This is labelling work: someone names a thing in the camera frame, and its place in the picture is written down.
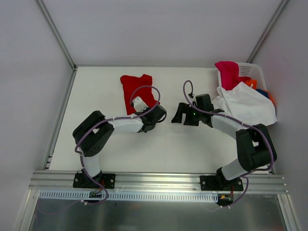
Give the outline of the red t shirt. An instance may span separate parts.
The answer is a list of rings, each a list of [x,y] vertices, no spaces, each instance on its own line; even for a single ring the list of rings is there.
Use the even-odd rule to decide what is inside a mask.
[[[141,86],[151,86],[153,84],[153,78],[152,76],[149,76],[147,74],[143,74],[141,77],[123,75],[120,77],[120,82],[123,86],[124,101],[125,101],[127,115],[134,114],[136,111],[131,106],[130,102],[133,92]],[[152,94],[152,88],[150,87],[141,88],[138,91],[136,91],[132,99],[135,99],[136,97],[141,97],[141,99],[149,107],[154,106],[156,103],[154,95]]]

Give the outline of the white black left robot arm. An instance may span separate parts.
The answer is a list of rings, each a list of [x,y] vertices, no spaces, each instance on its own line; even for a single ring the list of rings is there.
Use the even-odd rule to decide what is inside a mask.
[[[74,131],[75,151],[80,155],[82,170],[76,173],[73,188],[113,189],[116,174],[102,173],[100,152],[111,136],[122,133],[146,133],[165,120],[167,111],[157,105],[136,114],[106,119],[100,111],[91,113]]]

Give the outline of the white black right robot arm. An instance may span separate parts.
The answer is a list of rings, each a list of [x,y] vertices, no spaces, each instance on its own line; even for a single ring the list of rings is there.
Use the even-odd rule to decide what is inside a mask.
[[[213,176],[200,176],[203,191],[243,190],[241,177],[260,167],[271,166],[277,154],[268,129],[263,124],[243,124],[227,115],[222,109],[215,109],[210,96],[201,94],[192,103],[179,103],[172,123],[198,126],[200,122],[220,130],[236,141],[237,157],[220,167]]]

